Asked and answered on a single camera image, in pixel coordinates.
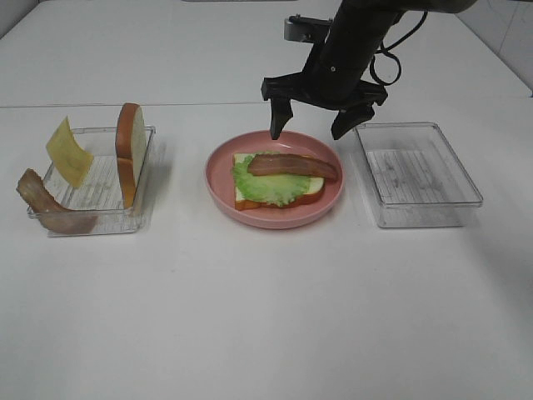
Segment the cheese slice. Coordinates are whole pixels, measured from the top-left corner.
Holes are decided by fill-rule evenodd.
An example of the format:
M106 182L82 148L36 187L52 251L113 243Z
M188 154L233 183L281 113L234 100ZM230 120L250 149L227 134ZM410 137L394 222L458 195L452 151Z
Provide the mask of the cheese slice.
M93 155L76 142L68 117L65 117L47 143L47 152L54 167L73 187L82 186L91 168Z

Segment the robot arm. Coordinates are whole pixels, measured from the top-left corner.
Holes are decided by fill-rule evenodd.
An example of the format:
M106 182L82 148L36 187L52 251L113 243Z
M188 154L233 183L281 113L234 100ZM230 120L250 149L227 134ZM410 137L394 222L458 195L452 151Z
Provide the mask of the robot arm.
M339 113L331 126L335 139L374 116L373 103L387 94L380 84L361 80L389 28L405 11L458 13L476 0L343 0L333 21L293 16L294 32L313 47L301 72L263 80L262 96L271 101L272 139L292 118L291 99Z

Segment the bread slice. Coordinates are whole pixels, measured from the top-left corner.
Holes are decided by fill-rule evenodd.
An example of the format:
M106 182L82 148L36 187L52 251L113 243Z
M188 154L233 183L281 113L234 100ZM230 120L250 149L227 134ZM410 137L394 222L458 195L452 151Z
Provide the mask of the bread slice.
M146 150L147 136L141 106L127 102L118 116L115 137L118 179L124 208L133 205Z
M245 152L238 152L233 154L233 164L235 163L241 163L244 161L244 159L251 155L250 153ZM244 198L241 191L238 189L237 186L235 186L235 209L242 211L242 210L249 210L253 208L293 208L298 207L303 204L312 204L314 202L317 202L322 197L322 194L324 194L326 185L324 184L324 178L323 177L311 177L311 181L309 184L309 190L307 192L299 197L296 198L294 202L290 202L287 205L284 206L278 206L276 204L270 204L265 202L254 202L252 200L248 200Z

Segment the white table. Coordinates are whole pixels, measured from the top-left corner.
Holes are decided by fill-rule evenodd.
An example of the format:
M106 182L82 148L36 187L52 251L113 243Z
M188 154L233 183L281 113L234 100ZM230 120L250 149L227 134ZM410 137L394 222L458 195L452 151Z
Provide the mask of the white table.
M118 110L0 111L2 148L17 149L0 160L0 398L531 395L531 106L409 99L377 119L441 125L486 199L471 227L376 227L352 137L333 143L331 113L303 105L288 127L340 153L340 202L295 230L241 225L216 208L203 166L266 126L268 106L168 106L144 108L164 147L151 224L47 238L14 191L19 175L46 169L66 114L107 126Z
M0 42L0 107L261 102L262 79L300 71L311 48L284 41L283 20L332 18L338 3L42 2ZM407 13L386 42L420 15ZM453 15L432 13L395 53L404 74L390 93L531 95Z
M0 41L0 398L531 398L532 110L497 58L454 17L430 17L398 52L404 77L373 120L441 126L485 197L474 225L379 229L352 137L333 142L333 113L294 104L287 128L339 152L346 188L320 221L266 231L219 212L203 166L224 140L268 126L262 77L299 69L307 53L281 40L282 19L326 18L326 5L130 3L44 2ZM150 23L133 29L136 19ZM261 29L242 35L237 23ZM146 52L119 57L111 38ZM237 62L259 38L265 52ZM150 225L47 238L25 215L18 178L44 173L65 115L73 127L112 126L123 101L143 103L157 127ZM250 103L161 105L229 102ZM41 107L69 103L116 105Z

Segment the clear plastic container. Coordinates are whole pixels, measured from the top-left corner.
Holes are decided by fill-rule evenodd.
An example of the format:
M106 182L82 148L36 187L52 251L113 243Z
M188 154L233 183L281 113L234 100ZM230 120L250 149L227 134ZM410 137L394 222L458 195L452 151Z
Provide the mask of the clear plastic container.
M365 123L354 132L379 227L460 227L482 205L483 197L436 124Z
M154 127L145 127L147 150L133 205L124 208L118 181L114 127L87 127L73 129L76 142L90 152L94 159L91 169L79 188L72 187L52 165L43 183L58 203L72 211L34 212L27 215L39 220L48 229L49 237L134 233L146 222L143 199L152 164L155 162Z

